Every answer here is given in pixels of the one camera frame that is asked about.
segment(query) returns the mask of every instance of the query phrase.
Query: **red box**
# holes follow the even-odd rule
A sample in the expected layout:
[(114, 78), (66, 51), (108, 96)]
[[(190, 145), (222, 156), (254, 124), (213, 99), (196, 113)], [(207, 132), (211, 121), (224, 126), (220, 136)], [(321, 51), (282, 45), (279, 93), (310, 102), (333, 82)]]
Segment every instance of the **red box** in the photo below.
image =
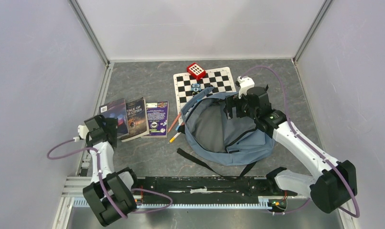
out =
[(205, 70), (195, 62), (187, 67), (187, 72), (196, 80), (200, 80), (205, 76)]

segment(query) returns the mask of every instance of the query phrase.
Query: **black and white checkered board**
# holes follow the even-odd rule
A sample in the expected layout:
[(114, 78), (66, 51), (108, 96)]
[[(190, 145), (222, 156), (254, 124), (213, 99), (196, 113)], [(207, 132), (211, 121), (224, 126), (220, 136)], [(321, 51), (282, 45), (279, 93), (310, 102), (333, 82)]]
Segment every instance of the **black and white checkered board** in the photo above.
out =
[(209, 93), (206, 97), (218, 92), (236, 92), (235, 83), (233, 82), (229, 67), (206, 70), (205, 77), (198, 81), (189, 73), (175, 74), (173, 79), (174, 90), (176, 92), (177, 113), (179, 113), (181, 108), (193, 97), (193, 92), (191, 91), (191, 84), (193, 83), (199, 83), (201, 89), (212, 86), (215, 87), (212, 93)]

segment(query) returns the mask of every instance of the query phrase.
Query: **blue backpack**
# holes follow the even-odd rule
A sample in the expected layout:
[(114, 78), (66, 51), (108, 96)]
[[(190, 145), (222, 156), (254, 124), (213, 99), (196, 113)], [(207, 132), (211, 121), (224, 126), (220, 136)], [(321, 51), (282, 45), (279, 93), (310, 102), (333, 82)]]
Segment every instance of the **blue backpack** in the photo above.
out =
[[(191, 148), (207, 160), (225, 166), (247, 165), (242, 177), (258, 160), (271, 155), (275, 141), (258, 130), (249, 117), (227, 119), (225, 98), (237, 93), (221, 92), (204, 98), (213, 89), (205, 88), (181, 109), (185, 135)], [(178, 149), (177, 153), (213, 171), (185, 151)]]

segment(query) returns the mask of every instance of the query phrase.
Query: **white wall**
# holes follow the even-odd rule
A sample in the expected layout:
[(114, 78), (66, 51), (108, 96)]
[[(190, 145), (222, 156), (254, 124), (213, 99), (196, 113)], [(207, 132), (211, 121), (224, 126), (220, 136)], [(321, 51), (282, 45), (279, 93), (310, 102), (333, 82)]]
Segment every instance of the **white wall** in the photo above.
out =
[(290, 58), (323, 0), (78, 0), (111, 60)]
[(334, 1), (299, 72), (326, 151), (356, 166), (361, 227), (385, 228), (385, 0)]
[(0, 229), (51, 228), (78, 157), (46, 153), (92, 115), (103, 71), (66, 0), (0, 0)]

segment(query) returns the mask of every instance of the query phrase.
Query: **book cover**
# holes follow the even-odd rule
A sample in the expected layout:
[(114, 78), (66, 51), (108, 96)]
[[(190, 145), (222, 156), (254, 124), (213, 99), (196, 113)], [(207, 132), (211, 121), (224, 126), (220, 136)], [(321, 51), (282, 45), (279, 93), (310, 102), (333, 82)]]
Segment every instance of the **book cover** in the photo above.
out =
[(127, 103), (129, 135), (121, 137), (122, 142), (149, 134), (145, 98)]
[(143, 137), (167, 137), (169, 102), (146, 103), (149, 134)]
[(118, 119), (117, 138), (129, 135), (127, 105), (124, 98), (104, 104), (99, 107), (98, 111), (105, 118)]

